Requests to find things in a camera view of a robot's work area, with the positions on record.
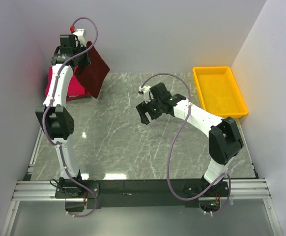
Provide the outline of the dark red t-shirt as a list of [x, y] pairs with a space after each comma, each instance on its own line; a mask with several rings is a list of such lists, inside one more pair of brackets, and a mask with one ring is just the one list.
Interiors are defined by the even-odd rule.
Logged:
[[95, 47], [88, 52], [91, 63], [87, 66], [78, 66], [74, 72], [79, 84], [78, 97], [92, 96], [98, 98], [102, 84], [110, 68], [101, 58]]

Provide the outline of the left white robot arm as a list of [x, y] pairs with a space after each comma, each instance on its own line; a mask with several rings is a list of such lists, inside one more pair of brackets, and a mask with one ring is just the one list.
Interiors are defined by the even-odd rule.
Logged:
[[66, 109], [69, 83], [75, 67], [89, 65], [84, 31], [78, 30], [59, 37], [60, 45], [51, 59], [51, 81], [42, 106], [36, 107], [35, 114], [48, 141], [55, 147], [60, 165], [57, 192], [74, 198], [81, 196], [84, 185], [81, 172], [74, 159], [72, 138], [74, 119]]

